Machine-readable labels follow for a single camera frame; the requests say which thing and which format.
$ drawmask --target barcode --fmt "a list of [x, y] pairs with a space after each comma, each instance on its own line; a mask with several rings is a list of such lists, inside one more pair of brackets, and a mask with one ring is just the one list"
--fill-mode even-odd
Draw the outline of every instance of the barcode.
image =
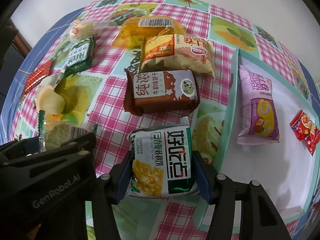
[[145, 18], [141, 19], [138, 26], [171, 26], [173, 27], [172, 20], [167, 18]]
[[79, 127], [71, 127], [71, 136], [70, 136], [70, 139], [74, 139], [74, 138], [77, 138], [81, 135], [84, 135], [88, 133], [88, 131], [86, 129], [82, 129], [82, 128], [79, 128]]

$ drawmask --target white tray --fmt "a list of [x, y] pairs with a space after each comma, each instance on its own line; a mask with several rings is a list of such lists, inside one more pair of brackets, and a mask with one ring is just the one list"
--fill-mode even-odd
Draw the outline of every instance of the white tray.
[[[302, 216], [310, 204], [318, 177], [318, 146], [313, 156], [304, 144], [297, 140], [290, 122], [302, 109], [319, 127], [319, 118], [310, 103], [280, 74], [248, 53], [236, 51], [239, 64], [272, 80], [272, 97], [279, 124], [280, 143], [263, 146], [240, 146], [236, 138], [242, 129], [241, 84], [238, 82], [236, 109], [231, 136], [220, 172], [234, 181], [248, 183], [260, 181], [275, 204], [285, 223]], [[200, 230], [207, 231], [213, 207], [199, 201], [193, 216]], [[236, 203], [234, 233], [239, 231], [241, 203]]]

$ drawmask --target brand logo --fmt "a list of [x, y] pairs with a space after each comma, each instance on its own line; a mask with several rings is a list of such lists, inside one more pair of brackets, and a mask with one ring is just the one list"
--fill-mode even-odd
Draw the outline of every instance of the brand logo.
[[194, 54], [197, 54], [197, 55], [203, 55], [203, 54], [206, 54], [205, 50], [200, 48], [200, 47], [192, 47], [191, 48], [191, 51], [194, 53]]
[[188, 165], [184, 147], [184, 133], [181, 131], [167, 132], [168, 179], [183, 179], [188, 177]]
[[182, 93], [187, 97], [192, 97], [195, 94], [195, 87], [192, 81], [188, 78], [185, 78], [181, 81], [181, 90]]
[[78, 181], [80, 179], [79, 174], [73, 176], [73, 180], [71, 181], [70, 179], [68, 179], [64, 184], [62, 185], [58, 185], [58, 187], [56, 189], [50, 190], [47, 195], [44, 195], [42, 198], [40, 198], [39, 200], [34, 200], [32, 202], [32, 206], [34, 208], [39, 208], [41, 205], [44, 205], [45, 203], [47, 203], [50, 199], [54, 198], [56, 195], [60, 194], [62, 191], [64, 191], [66, 188], [68, 188], [69, 186], [72, 186], [72, 184], [74, 184], [76, 181]]

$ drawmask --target green snack package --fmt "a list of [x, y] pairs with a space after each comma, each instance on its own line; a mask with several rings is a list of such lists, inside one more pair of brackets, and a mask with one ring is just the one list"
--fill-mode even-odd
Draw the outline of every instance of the green snack package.
[[129, 135], [134, 160], [130, 195], [169, 197], [197, 189], [189, 126], [162, 125]]
[[75, 44], [69, 53], [63, 76], [68, 77], [89, 69], [92, 63], [94, 46], [95, 40], [93, 37], [88, 37]]

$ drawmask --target white wall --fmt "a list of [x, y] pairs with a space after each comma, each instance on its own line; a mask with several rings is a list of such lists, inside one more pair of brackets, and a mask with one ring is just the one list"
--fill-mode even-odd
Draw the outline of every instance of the white wall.
[[[61, 17], [95, 0], [24, 0], [12, 16], [34, 46]], [[302, 0], [203, 0], [224, 7], [263, 27], [283, 42], [320, 80], [320, 26]]]

